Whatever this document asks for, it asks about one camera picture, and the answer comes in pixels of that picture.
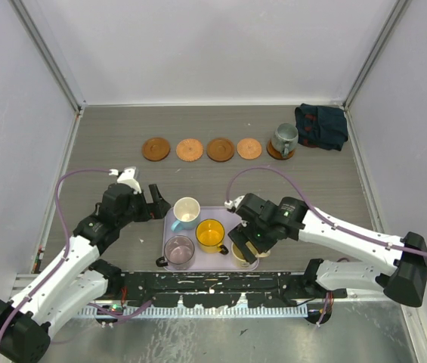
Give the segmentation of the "cream mug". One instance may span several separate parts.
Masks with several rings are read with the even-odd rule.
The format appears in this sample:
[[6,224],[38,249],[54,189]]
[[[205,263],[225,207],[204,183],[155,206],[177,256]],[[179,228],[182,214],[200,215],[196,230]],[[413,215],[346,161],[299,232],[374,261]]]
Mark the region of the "cream mug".
[[241,269],[254,270],[258,267],[260,259],[269,257],[271,254],[270,251],[260,253],[259,251],[257,251],[256,248],[254,248],[251,242],[247,242],[246,246],[252,253],[255,254],[255,257],[257,258],[252,264],[245,260],[244,255],[240,252],[239,248],[235,244],[232,244],[231,247],[232,259],[234,261],[234,264],[236,267]]

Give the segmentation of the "yellow mug black handle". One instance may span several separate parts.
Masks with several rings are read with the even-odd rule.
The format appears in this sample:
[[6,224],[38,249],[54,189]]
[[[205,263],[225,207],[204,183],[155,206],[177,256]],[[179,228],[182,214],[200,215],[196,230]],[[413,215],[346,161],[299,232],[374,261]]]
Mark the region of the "yellow mug black handle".
[[227,255],[229,249],[224,245],[224,226],[215,219],[205,219],[198,224],[195,231],[200,249],[205,253]]

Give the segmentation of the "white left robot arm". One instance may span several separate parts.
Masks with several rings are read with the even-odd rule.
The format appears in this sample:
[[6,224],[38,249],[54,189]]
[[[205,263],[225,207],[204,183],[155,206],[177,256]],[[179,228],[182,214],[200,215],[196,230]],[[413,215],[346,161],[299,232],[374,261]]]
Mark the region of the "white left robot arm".
[[155,184],[149,190],[152,200],[147,202],[136,187],[111,184],[53,262],[13,298],[0,299],[0,355],[12,362],[38,362],[52,337],[82,307],[120,295],[122,270],[101,255],[125,226],[165,218],[170,203]]

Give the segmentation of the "grey green ceramic mug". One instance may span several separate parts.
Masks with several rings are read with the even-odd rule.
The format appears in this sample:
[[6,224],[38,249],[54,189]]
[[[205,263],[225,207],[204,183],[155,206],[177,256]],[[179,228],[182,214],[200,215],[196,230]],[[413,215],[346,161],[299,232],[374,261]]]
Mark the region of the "grey green ceramic mug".
[[299,134],[296,126],[292,123],[283,123],[276,128],[271,137],[271,143],[281,157],[286,159],[295,150],[298,139]]

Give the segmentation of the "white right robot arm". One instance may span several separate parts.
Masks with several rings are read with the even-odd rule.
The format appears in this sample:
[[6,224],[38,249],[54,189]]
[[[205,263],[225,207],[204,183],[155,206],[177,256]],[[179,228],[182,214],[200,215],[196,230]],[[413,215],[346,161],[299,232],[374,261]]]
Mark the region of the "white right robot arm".
[[422,305],[427,283],[427,247],[422,236],[378,234],[320,211],[294,197],[275,204],[248,193],[229,200],[240,217],[228,236],[248,263],[280,240],[318,244],[353,257],[352,262],[311,259],[302,286],[313,298],[338,289],[373,290],[401,305]]

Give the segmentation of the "woven rattan coaster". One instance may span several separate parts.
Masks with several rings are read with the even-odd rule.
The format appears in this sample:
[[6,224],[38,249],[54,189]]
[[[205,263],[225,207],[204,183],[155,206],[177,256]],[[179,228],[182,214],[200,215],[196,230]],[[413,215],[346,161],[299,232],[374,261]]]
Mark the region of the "woven rattan coaster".
[[178,143],[176,154],[185,162],[193,162],[203,155],[203,145],[195,138],[186,138]]
[[237,153],[245,160],[254,160],[261,152],[261,143],[254,138],[244,138],[237,143]]

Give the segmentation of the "purple glass mug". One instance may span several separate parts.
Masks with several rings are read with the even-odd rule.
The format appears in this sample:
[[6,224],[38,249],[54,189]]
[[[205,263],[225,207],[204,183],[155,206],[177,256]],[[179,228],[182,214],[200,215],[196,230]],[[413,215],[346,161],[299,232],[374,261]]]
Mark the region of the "purple glass mug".
[[193,241],[186,236],[178,235],[167,240],[163,247],[162,256],[156,260],[159,268],[172,268],[173,270],[188,270],[195,260],[195,246]]

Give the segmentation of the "white mug blue handle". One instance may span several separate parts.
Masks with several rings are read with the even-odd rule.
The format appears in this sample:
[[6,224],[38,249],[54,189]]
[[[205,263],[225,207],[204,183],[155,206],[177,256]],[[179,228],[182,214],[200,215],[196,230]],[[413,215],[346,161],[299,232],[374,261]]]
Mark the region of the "white mug blue handle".
[[182,197],[173,206],[175,221],[171,231],[194,230],[200,222],[201,207],[199,202],[192,197]]

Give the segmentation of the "brown wooden coaster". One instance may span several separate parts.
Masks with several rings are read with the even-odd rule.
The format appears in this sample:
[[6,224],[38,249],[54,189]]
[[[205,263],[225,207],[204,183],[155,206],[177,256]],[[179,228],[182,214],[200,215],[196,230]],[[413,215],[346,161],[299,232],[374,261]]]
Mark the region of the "brown wooden coaster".
[[142,145],[141,151],[146,160],[158,162],[169,155],[171,146],[165,138],[155,137],[146,140]]
[[286,157],[283,157],[282,154],[274,148],[271,140],[267,143],[267,152],[268,154],[276,160],[288,160],[295,154],[295,150],[290,151]]
[[207,156],[218,163],[227,162],[235,154],[234,144],[227,138],[214,138],[206,148]]

